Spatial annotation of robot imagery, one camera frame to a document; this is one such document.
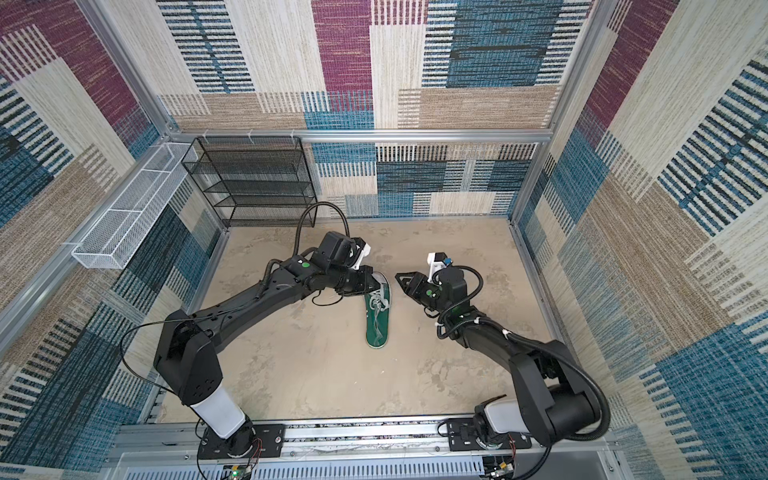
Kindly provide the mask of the white shoelace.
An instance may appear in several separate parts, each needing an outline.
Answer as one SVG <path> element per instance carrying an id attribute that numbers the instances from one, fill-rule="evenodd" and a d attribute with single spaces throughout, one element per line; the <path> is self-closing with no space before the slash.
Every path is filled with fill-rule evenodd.
<path id="1" fill-rule="evenodd" d="M 372 328 L 380 330 L 380 320 L 388 315 L 390 309 L 390 293 L 387 286 L 381 286 L 378 290 L 368 295 L 368 314 Z"/>

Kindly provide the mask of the green canvas sneaker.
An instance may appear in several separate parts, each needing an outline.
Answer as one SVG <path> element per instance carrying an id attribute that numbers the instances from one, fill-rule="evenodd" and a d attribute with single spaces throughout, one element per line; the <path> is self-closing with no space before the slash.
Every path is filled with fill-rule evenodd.
<path id="1" fill-rule="evenodd" d="M 391 288 L 387 278 L 382 273 L 373 272 L 373 278 L 378 283 L 378 287 L 364 295 L 366 342 L 371 348 L 379 349 L 388 341 Z"/>

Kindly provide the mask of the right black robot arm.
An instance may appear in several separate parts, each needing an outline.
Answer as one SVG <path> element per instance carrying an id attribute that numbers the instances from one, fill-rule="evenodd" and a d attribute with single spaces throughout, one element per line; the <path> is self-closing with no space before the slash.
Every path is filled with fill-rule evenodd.
<path id="1" fill-rule="evenodd" d="M 395 279 L 406 296 L 436 314 L 439 339 L 479 352 L 509 372 L 520 432 L 547 447 L 561 440 L 592 441 L 608 432 L 607 396 L 564 343 L 514 333 L 473 305 L 484 286 L 477 270 L 458 265 L 432 276 L 398 273 Z"/>

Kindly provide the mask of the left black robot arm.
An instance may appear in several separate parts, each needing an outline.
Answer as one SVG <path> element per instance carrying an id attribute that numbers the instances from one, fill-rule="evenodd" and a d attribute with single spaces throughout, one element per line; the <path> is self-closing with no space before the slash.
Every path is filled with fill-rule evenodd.
<path id="1" fill-rule="evenodd" d="M 192 315 L 178 310 L 163 322 L 153 366 L 181 403 L 209 430 L 242 452 L 253 441 L 252 423 L 223 386 L 218 354 L 235 338 L 284 307 L 325 289 L 365 295 L 381 283 L 368 265 L 347 266 L 296 255 L 252 287 Z"/>

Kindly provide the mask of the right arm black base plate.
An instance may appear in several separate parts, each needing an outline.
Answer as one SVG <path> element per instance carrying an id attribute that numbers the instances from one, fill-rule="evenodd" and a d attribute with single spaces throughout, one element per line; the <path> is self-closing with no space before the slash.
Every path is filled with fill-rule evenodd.
<path id="1" fill-rule="evenodd" d="M 530 449 L 531 439 L 520 432 L 498 433 L 483 420 L 474 417 L 449 418 L 442 421 L 438 434 L 448 440 L 451 451 L 499 451 Z"/>

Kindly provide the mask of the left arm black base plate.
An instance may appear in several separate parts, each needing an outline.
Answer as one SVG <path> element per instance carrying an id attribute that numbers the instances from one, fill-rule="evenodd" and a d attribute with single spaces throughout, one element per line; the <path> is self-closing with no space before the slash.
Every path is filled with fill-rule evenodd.
<path id="1" fill-rule="evenodd" d="M 227 439 L 212 428 L 204 430 L 197 457 L 200 460 L 277 458 L 285 437 L 285 424 L 246 423 Z"/>

